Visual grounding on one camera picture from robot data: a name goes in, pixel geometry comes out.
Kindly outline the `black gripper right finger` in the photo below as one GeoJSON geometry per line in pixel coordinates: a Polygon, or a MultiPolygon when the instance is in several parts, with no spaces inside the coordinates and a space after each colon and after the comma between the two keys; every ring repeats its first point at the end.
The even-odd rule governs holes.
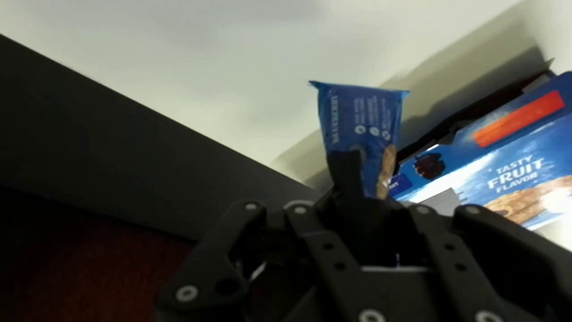
{"type": "Polygon", "coordinates": [[[572,322],[572,254],[497,213],[380,204],[388,322],[572,322]]]}

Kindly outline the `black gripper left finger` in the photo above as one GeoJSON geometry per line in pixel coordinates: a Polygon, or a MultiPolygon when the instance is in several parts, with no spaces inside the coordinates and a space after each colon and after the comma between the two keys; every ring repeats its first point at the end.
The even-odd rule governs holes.
{"type": "Polygon", "coordinates": [[[359,213],[361,156],[332,152],[327,165],[334,188],[314,204],[230,206],[159,290],[155,321],[357,322],[375,238],[359,213]]]}

